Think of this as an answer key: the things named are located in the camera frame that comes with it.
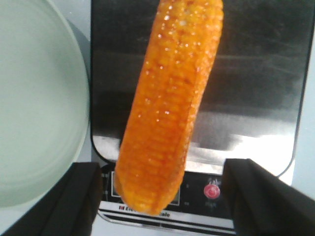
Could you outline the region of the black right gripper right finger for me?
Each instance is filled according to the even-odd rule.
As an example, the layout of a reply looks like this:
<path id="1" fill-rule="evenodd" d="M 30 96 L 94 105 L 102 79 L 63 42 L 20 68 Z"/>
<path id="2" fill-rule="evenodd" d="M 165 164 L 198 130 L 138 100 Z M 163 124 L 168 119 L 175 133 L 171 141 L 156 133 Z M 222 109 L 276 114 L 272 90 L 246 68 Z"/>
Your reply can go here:
<path id="1" fill-rule="evenodd" d="M 315 202 L 250 159 L 227 159 L 223 196 L 238 236 L 313 236 Z"/>

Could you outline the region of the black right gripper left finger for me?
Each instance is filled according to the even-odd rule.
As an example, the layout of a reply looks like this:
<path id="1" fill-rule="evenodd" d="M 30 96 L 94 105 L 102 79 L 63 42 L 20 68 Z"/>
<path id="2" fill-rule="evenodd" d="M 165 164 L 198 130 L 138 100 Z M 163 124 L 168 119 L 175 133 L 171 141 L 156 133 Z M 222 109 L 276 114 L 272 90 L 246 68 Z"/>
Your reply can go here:
<path id="1" fill-rule="evenodd" d="M 3 235 L 89 236 L 102 191 L 99 164 L 74 163 L 53 188 Z"/>

